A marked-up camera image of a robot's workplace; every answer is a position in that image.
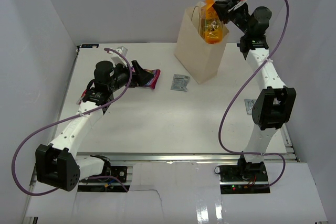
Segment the purple Fox's candy bag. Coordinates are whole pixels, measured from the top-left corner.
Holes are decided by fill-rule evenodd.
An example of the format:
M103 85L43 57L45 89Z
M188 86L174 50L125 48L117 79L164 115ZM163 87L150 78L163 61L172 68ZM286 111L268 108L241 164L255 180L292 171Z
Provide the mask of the purple Fox's candy bag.
M140 73L137 73L136 70L132 67L132 81L130 87L151 88L154 90L160 73L160 69L140 69Z

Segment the orange snack bag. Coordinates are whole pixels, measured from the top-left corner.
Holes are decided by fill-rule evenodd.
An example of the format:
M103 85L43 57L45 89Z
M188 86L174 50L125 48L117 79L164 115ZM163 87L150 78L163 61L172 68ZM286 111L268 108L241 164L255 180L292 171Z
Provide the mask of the orange snack bag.
M198 32L208 44L216 44L223 39L223 25L213 8L215 0L205 0L200 5Z

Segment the silver sachet packet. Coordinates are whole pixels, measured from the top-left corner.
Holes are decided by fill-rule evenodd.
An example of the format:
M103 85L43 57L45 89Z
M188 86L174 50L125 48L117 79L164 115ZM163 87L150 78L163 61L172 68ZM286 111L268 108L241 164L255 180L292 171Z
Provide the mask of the silver sachet packet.
M171 84L171 90L187 92L187 85L189 81L190 81L189 76L185 76L182 74L174 74L173 81Z

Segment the small grey packet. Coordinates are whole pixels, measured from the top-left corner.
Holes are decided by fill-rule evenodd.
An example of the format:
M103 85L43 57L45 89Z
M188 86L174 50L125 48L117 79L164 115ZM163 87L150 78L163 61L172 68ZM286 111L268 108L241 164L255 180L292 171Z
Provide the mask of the small grey packet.
M256 99L244 99L246 113L251 115L253 111L253 107L255 105Z

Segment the small pink packet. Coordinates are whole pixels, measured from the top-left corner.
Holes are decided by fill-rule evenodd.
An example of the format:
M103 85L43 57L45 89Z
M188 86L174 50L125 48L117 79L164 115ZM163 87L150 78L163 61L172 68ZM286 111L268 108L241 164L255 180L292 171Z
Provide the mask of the small pink packet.
M80 96L80 98L79 98L78 101L76 102L77 105L80 105L81 102L83 101L83 98L84 98L85 95L86 95L86 91L87 91L87 90L85 90L85 91L82 93L82 95Z

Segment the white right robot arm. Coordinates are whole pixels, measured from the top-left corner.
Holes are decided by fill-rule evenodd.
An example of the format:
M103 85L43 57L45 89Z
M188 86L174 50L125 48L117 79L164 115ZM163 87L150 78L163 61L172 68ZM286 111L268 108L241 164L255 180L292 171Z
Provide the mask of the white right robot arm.
M285 85L269 59L266 30L271 10L259 6L250 14L247 3L241 0L216 1L213 8L220 21L232 22L244 33L239 49L254 71L260 89L251 113L254 128L237 168L238 177L247 182L255 177L256 168L264 161L272 137L289 121L296 91Z

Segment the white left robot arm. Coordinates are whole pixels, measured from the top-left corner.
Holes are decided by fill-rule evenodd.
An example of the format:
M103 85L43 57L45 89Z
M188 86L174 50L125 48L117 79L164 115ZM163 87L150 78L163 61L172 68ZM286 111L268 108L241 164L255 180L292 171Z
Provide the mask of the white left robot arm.
M155 78L155 73L132 61L129 68L110 61L96 64L94 78L88 83L76 113L77 118L48 145L39 145L35 151L36 175L40 183L65 191L73 190L83 179L91 176L104 182L110 178L111 168L100 155L77 159L79 147L109 108L113 94L122 87L144 87Z

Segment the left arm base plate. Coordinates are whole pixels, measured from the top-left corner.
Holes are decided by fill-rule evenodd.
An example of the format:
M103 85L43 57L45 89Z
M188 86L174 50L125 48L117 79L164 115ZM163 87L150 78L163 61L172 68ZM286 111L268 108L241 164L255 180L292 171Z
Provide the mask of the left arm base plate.
M126 166L105 166L103 171L99 175L93 175L93 179L83 179L82 183L104 183L111 185L112 183L118 183L114 178L97 178L99 176L113 176L117 178L120 182L125 183L127 181L127 171Z

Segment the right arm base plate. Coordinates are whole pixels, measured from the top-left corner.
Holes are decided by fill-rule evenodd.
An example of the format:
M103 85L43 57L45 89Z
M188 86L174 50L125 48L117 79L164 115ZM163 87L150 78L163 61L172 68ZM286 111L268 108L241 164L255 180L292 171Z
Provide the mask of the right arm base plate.
M242 175L237 165L217 165L214 173L219 176L222 195L269 194L266 168Z

